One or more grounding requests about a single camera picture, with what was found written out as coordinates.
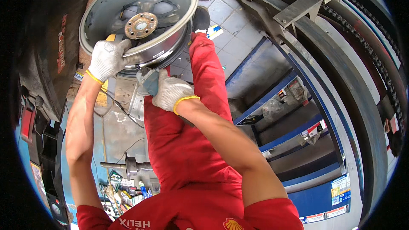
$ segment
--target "tiled floor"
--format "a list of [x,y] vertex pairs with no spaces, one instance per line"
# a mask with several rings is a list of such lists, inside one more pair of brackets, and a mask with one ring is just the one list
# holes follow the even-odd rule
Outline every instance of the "tiled floor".
[[[263,29],[237,0],[199,1],[199,5],[209,9],[210,26],[218,24],[223,29],[213,42],[227,79],[262,39]],[[171,74],[192,82],[188,49],[171,64]]]

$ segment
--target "shell logo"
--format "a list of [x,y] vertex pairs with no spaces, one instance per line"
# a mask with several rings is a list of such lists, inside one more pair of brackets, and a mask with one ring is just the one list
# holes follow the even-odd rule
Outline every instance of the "shell logo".
[[238,222],[231,218],[226,218],[226,221],[223,223],[223,226],[226,230],[244,230],[242,226],[238,224]]

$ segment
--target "white work glove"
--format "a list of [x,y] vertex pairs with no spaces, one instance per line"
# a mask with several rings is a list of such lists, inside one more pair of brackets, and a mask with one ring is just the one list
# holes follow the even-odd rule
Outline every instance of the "white work glove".
[[173,111],[176,115],[176,107],[182,100],[200,97],[194,94],[193,88],[179,78],[168,77],[168,71],[159,71],[157,94],[152,99],[152,104],[166,111]]
[[86,71],[95,81],[104,84],[105,81],[129,65],[129,60],[122,58],[124,51],[130,49],[129,39],[120,43],[98,41],[92,52],[91,65]]

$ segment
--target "worker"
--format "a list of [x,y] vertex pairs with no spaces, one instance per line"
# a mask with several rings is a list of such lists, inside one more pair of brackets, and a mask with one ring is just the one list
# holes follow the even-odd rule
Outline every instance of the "worker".
[[208,10],[198,7],[189,49],[194,88],[161,69],[157,95],[145,97],[149,158],[160,194],[114,222],[103,210],[91,171],[94,106],[101,85],[127,65],[122,54],[130,41],[96,43],[66,130],[80,230],[303,229],[297,209],[257,145],[232,123],[225,74],[214,43],[206,37],[209,25]]

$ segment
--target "shoe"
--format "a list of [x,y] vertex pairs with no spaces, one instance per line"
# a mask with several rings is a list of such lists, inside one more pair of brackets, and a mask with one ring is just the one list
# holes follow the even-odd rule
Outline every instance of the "shoe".
[[210,26],[210,15],[207,8],[204,6],[198,6],[193,17],[193,32],[194,33],[207,33],[207,29]]

